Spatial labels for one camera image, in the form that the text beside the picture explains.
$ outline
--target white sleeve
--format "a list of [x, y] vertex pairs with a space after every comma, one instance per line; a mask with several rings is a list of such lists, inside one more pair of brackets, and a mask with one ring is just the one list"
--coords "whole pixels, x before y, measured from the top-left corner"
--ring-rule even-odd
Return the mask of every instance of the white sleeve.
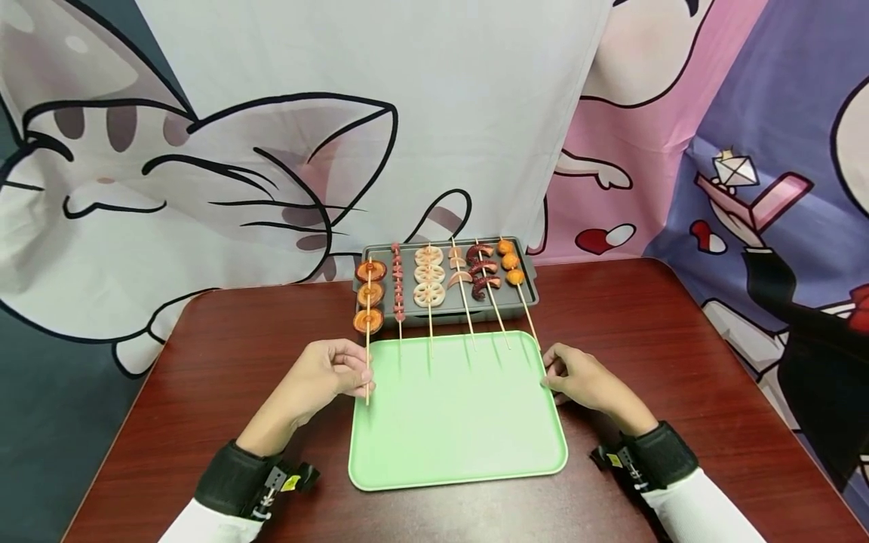
[[666, 490], [642, 494], [674, 543], [762, 543], [764, 539], [702, 469]]
[[191, 500], [159, 543], [250, 543], [260, 528], [261, 522], [218, 513]]

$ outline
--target pink panel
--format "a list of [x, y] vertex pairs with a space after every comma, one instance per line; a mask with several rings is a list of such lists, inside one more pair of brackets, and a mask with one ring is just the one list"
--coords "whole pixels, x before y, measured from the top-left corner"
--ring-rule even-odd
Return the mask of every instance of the pink panel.
[[[566, 154], [556, 169], [566, 175], [554, 175], [547, 192], [546, 248], [535, 257], [539, 264], [642, 255], [664, 227], [682, 153], [766, 5], [760, 0], [701, 1], [695, 17], [703, 17], [705, 11], [705, 18], [672, 18], [667, 20], [671, 27], [661, 28], [658, 19], [637, 18], [646, 17], [639, 10], [648, 9], [650, 3], [666, 9], [676, 9], [671, 4], [678, 3], [684, 9], [686, 2], [634, 0], [614, 8], [585, 89], [587, 93], [591, 86], [596, 96], [580, 100], [564, 144]], [[638, 13], [618, 11], [629, 9]], [[646, 32], [638, 28], [643, 23], [650, 25]], [[693, 50], [691, 40], [670, 43], [661, 53], [648, 45], [667, 34], [684, 34], [679, 25], [687, 24], [693, 25], [690, 31], [695, 33]], [[627, 25], [633, 25], [633, 34], [625, 31]], [[634, 74], [648, 81], [643, 84], [652, 95], [661, 81], [648, 74], [649, 63], [661, 55], [681, 55], [687, 63], [674, 83], [657, 96], [631, 103], [641, 99], [642, 92], [636, 88], [620, 92], [623, 85], [612, 84]], [[675, 74], [672, 58], [660, 64], [662, 70]], [[607, 84], [612, 87], [610, 96]], [[580, 236], [589, 229], [593, 232]], [[612, 238], [613, 243], [601, 243], [601, 238]]]

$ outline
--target black suit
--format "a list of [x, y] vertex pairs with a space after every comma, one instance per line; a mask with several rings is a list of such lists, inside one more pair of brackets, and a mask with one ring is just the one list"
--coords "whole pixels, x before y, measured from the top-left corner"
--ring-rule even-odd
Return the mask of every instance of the black suit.
[[797, 278], [773, 252], [745, 252], [748, 295], [789, 325], [779, 384], [814, 452], [842, 490], [869, 445], [869, 335], [793, 301]]

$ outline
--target purple backdrop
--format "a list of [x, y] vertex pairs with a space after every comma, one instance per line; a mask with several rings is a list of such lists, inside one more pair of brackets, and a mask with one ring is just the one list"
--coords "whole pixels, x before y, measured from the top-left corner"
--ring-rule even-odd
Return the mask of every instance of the purple backdrop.
[[[869, 3], [860, 0], [770, 0], [682, 160], [667, 227], [646, 250], [646, 256], [660, 258], [675, 269], [713, 323], [720, 317], [716, 328], [732, 346], [744, 342], [742, 351], [734, 348], [743, 354], [746, 367], [771, 401], [781, 400], [781, 392], [774, 372], [770, 373], [776, 360], [769, 353], [780, 352], [787, 344], [788, 323], [749, 297], [743, 260], [746, 244], [725, 228], [694, 179], [698, 173], [715, 177], [713, 157], [729, 148], [736, 156], [750, 159], [760, 182], [757, 187], [737, 189], [743, 202], [750, 202], [788, 172], [806, 178], [813, 183], [810, 192], [761, 235], [796, 276], [793, 301], [809, 308], [838, 306], [849, 300], [852, 289], [869, 283], [869, 212], [849, 196], [831, 145], [847, 98], [869, 76], [866, 20]], [[866, 172], [869, 153], [864, 160]], [[869, 183], [865, 177], [847, 181], [852, 189]], [[703, 236], [691, 234], [697, 221], [705, 222], [706, 232], [726, 244], [725, 252], [700, 249]], [[716, 302], [707, 304], [711, 299]], [[743, 323], [756, 325], [756, 331], [766, 337], [752, 339], [755, 330], [743, 334], [739, 329]], [[859, 345], [866, 340], [869, 336], [857, 339], [863, 341]], [[869, 351], [864, 350], [856, 359], [869, 367], [867, 356]], [[855, 417], [865, 416], [866, 404], [869, 395], [863, 396], [862, 412], [855, 412]], [[808, 443], [805, 435], [799, 437]], [[864, 456], [843, 494], [864, 526], [869, 526], [866, 461]]]

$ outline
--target gray tray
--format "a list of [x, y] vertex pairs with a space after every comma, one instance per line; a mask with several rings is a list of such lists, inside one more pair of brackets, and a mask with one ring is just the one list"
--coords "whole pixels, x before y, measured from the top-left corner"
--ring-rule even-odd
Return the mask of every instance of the gray tray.
[[[500, 239], [501, 238], [497, 237], [480, 238], [480, 243], [486, 243], [494, 248]], [[505, 237], [504, 239], [513, 242], [516, 247], [516, 254], [519, 256], [521, 269], [525, 272], [525, 282], [522, 283], [521, 289], [522, 293], [525, 295], [525, 302], [529, 307], [531, 307], [539, 301], [539, 298], [537, 297], [537, 287], [534, 285], [534, 280], [537, 278], [534, 264], [531, 263], [531, 258], [525, 255], [525, 249], [519, 243], [519, 240], [514, 237]], [[456, 240], [455, 244], [461, 249], [462, 258], [464, 258], [468, 249], [474, 245], [474, 240]], [[426, 247], [427, 245], [428, 243], [401, 244], [401, 266], [404, 270], [404, 314], [407, 317], [402, 323], [402, 326], [405, 328], [428, 326], [428, 308], [419, 307], [414, 303], [413, 299], [414, 287], [417, 284], [414, 279], [414, 269], [416, 268], [414, 253], [418, 248]], [[448, 252], [453, 244], [452, 242], [446, 241], [432, 242], [431, 245], [443, 249], [444, 261], [441, 266], [443, 266], [444, 271], [447, 272], [447, 276], [443, 282], [443, 286], [446, 287], [449, 277], [455, 271], [454, 269], [449, 269], [448, 258]], [[383, 311], [383, 326], [386, 328], [397, 328], [398, 322], [395, 321], [395, 313], [393, 312], [393, 307], [395, 306], [395, 282], [392, 278], [392, 246], [368, 246], [362, 251], [362, 261], [366, 261], [369, 256], [374, 260], [379, 260], [387, 265], [388, 272], [382, 281], [384, 289], [383, 301], [378, 307]], [[501, 278], [501, 288], [493, 288], [492, 293], [494, 294], [495, 302], [498, 304], [498, 310], [501, 312], [502, 320], [508, 321], [524, 317], [525, 308], [522, 307], [522, 300], [519, 297], [519, 293], [516, 291], [516, 287], [507, 282], [505, 277], [507, 272], [504, 268], [501, 268], [501, 256], [498, 255], [498, 253], [495, 253], [491, 258], [489, 258], [489, 260], [498, 262], [499, 264], [498, 273], [496, 275]], [[359, 280], [354, 278], [353, 291], [356, 292], [359, 286]], [[454, 285], [452, 288], [448, 288], [447, 298], [444, 302], [439, 307], [432, 308], [432, 322], [434, 324], [455, 324], [468, 320], [465, 316], [465, 306], [461, 300], [461, 292], [459, 292], [460, 287], [465, 289], [465, 297], [468, 299], [468, 310], [471, 314], [471, 321], [480, 322], [498, 320], [492, 307], [492, 302], [489, 300], [488, 291], [486, 293], [486, 300], [477, 301], [471, 296], [471, 285], [463, 282], [461, 285]], [[359, 303], [355, 303], [355, 311], [359, 311], [360, 309]]]

